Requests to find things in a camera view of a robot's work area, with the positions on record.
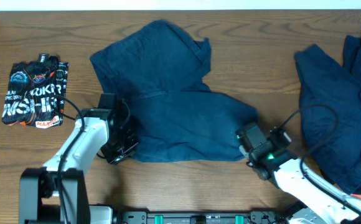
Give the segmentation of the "navy blue shorts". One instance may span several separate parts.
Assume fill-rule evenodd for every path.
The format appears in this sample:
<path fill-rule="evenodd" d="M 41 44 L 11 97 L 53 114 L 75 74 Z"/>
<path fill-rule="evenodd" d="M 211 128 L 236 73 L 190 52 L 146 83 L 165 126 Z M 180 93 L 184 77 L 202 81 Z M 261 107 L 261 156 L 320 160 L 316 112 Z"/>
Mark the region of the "navy blue shorts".
<path fill-rule="evenodd" d="M 141 162 L 238 161 L 236 131 L 257 110 L 203 81 L 210 72 L 208 39 L 194 40 L 168 21 L 154 21 L 90 57 L 105 93 L 130 109 Z"/>

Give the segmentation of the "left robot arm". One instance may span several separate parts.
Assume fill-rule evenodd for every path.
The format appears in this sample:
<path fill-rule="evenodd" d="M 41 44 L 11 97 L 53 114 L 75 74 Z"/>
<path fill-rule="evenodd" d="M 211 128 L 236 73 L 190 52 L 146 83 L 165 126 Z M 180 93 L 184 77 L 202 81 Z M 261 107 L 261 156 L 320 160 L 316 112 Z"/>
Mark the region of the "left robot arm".
<path fill-rule="evenodd" d="M 117 165 L 138 141 L 129 125 L 129 106 L 119 101 L 78 111 L 75 127 L 41 168 L 21 175 L 19 223 L 118 223 L 111 205 L 88 201 L 85 176 L 95 157 Z"/>

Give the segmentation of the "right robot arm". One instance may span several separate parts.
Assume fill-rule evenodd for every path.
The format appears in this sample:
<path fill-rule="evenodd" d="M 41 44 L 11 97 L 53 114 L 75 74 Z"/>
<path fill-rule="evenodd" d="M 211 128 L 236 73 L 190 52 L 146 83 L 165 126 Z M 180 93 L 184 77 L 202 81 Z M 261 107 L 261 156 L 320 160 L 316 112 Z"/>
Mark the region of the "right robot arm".
<path fill-rule="evenodd" d="M 270 152 L 257 166 L 269 173 L 277 188 L 297 198 L 324 222 L 361 223 L 361 199 L 328 183 L 291 152 Z"/>

